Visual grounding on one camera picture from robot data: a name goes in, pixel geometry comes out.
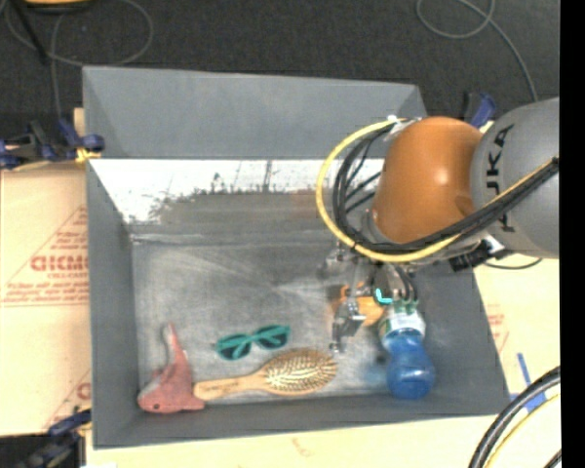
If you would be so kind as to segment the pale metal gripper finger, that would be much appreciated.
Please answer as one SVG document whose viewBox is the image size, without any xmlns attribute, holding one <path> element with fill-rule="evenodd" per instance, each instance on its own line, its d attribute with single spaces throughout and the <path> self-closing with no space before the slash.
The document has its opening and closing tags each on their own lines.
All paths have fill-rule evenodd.
<svg viewBox="0 0 585 468">
<path fill-rule="evenodd" d="M 344 303 L 343 334 L 347 337 L 354 336 L 366 321 L 366 316 L 360 312 L 356 302 Z"/>
<path fill-rule="evenodd" d="M 350 333 L 351 314 L 348 309 L 338 310 L 331 323 L 330 350 L 333 354 L 340 354 L 345 350 L 345 339 Z"/>
</svg>

